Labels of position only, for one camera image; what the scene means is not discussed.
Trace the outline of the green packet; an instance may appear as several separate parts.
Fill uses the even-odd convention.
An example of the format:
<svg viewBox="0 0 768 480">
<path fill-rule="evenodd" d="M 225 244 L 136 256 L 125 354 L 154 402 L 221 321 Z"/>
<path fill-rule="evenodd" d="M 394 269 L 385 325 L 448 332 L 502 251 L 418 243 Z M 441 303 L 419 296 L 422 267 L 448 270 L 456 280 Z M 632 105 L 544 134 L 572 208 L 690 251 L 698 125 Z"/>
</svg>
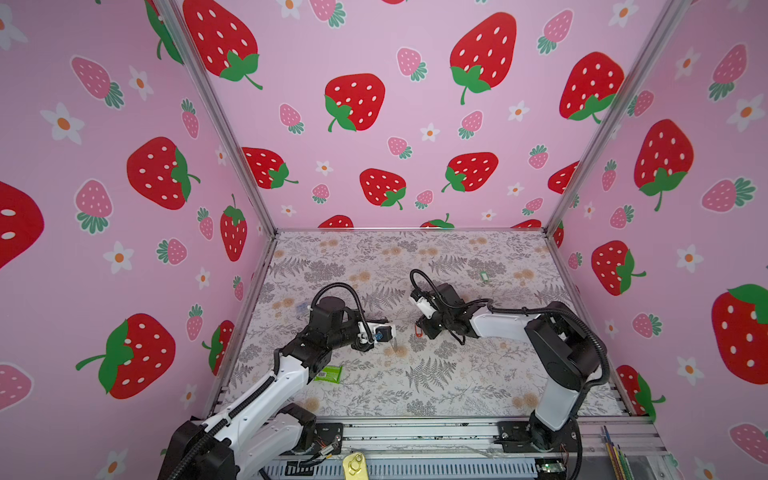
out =
<svg viewBox="0 0 768 480">
<path fill-rule="evenodd" d="M 317 373 L 314 380 L 328 382 L 333 384 L 340 384 L 343 375 L 343 367 L 336 365 L 327 365 L 320 372 Z"/>
</svg>

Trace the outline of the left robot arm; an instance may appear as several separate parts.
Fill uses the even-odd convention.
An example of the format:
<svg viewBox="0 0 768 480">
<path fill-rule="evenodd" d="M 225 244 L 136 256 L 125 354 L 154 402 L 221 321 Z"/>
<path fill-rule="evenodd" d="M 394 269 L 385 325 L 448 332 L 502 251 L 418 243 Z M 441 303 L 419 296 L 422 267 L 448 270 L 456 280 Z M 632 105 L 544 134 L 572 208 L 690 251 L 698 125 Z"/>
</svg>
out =
<svg viewBox="0 0 768 480">
<path fill-rule="evenodd" d="M 368 352 L 396 336 L 386 319 L 369 320 L 357 292 L 340 282 L 354 301 L 321 288 L 309 305 L 308 324 L 275 350 L 273 367 L 233 403 L 204 420 L 190 420 L 172 435 L 162 479 L 252 479 L 282 453 L 310 449 L 316 417 L 290 403 L 330 363 L 335 350 Z"/>
</svg>

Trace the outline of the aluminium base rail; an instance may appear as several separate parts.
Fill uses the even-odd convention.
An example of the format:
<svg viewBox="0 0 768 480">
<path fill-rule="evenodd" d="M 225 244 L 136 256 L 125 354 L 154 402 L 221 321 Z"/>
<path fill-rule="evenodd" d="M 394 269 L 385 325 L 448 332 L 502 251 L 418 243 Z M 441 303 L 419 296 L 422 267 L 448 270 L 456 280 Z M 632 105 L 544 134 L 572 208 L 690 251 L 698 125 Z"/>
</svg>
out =
<svg viewBox="0 0 768 480">
<path fill-rule="evenodd" d="M 369 479 L 617 479 L 601 430 L 606 426 L 634 479 L 678 479 L 656 428 L 639 417 L 586 416 L 559 447 L 540 452 L 523 440 L 524 417 L 322 417 L 336 435 L 329 458 L 301 466 L 283 455 L 262 479 L 344 479 L 342 461 L 360 452 Z"/>
</svg>

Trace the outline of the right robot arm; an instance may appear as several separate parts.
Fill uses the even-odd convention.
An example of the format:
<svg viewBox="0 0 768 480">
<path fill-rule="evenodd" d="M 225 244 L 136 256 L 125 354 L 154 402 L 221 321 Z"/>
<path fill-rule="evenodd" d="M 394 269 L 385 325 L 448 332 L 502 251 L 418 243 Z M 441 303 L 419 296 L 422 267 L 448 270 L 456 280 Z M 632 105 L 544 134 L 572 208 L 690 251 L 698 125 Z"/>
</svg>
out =
<svg viewBox="0 0 768 480">
<path fill-rule="evenodd" d="M 588 393 L 610 378 L 607 348 L 566 304 L 539 308 L 501 308 L 489 298 L 464 301 L 455 288 L 435 284 L 422 270 L 409 273 L 411 302 L 421 312 L 416 322 L 429 339 L 449 333 L 461 345 L 469 338 L 528 342 L 548 375 L 538 405 L 530 414 L 523 440 L 549 452 L 576 430 Z"/>
</svg>

